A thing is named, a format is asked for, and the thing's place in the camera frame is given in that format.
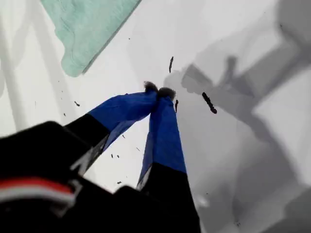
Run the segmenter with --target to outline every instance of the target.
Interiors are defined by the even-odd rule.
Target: dark particle
[[[177,112],[177,105],[178,105],[178,100],[176,100],[176,103],[175,103],[175,111]]]
[[[170,67],[169,67],[169,72],[171,72],[171,70],[172,70],[173,60],[174,60],[174,57],[171,58]]]
[[[208,104],[211,112],[213,114],[217,114],[217,110],[214,108],[214,105],[211,103],[210,98],[206,95],[205,92],[202,93],[202,96],[203,96],[204,100],[206,101],[206,103]]]

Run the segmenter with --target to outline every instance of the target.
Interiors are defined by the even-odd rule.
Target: mint green cloth
[[[41,0],[65,47],[62,67],[77,77],[141,0]]]

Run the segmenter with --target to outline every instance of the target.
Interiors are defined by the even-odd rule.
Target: white surface
[[[86,75],[71,78],[40,3],[1,0],[0,135],[67,124],[145,80],[172,87],[203,232],[265,232],[278,222],[286,232],[289,217],[310,215],[296,205],[311,203],[310,10],[308,0],[143,0]],[[235,85],[222,86],[232,56]],[[147,132],[148,119],[135,124],[86,177],[111,191],[118,181],[136,186]]]

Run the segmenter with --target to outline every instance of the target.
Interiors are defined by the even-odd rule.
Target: white stripe
[[[75,196],[73,194],[62,193],[61,191],[50,190],[38,186],[13,187],[0,190],[0,202],[15,199],[42,198],[57,202],[74,204]]]

